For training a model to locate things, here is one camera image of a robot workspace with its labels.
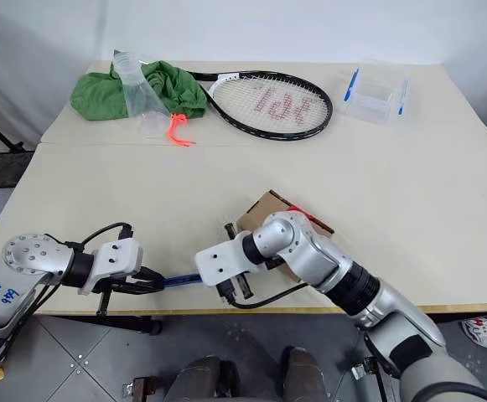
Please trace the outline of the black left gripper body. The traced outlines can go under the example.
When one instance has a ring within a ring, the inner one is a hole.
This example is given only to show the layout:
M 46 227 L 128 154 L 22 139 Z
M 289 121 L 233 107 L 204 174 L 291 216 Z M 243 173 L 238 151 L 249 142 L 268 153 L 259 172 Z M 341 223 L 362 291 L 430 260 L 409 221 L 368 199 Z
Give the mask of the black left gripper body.
M 101 295 L 99 306 L 96 315 L 106 315 L 107 308 L 110 302 L 111 294 L 113 292 L 139 295 L 142 288 L 135 283 L 128 282 L 126 277 L 123 279 L 107 277 L 99 280 L 96 283 L 96 294 Z

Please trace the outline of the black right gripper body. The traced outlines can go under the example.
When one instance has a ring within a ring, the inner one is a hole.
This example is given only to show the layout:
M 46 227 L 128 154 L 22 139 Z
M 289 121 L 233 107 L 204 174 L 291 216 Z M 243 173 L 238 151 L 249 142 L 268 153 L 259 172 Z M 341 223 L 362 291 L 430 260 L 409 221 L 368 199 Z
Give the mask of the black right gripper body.
M 242 233 L 237 234 L 233 224 L 226 224 L 224 228 L 231 240 L 241 239 L 242 249 L 245 256 L 252 263 L 255 263 L 255 240 L 253 239 L 253 234 L 249 232 L 241 238 Z M 237 276 L 235 276 L 235 278 L 236 284 L 239 286 L 241 294 L 245 300 L 254 296 L 243 273 L 239 273 Z M 229 303 L 236 301 L 234 286 L 229 285 L 228 281 L 223 281 L 216 287 L 219 295 L 224 297 Z

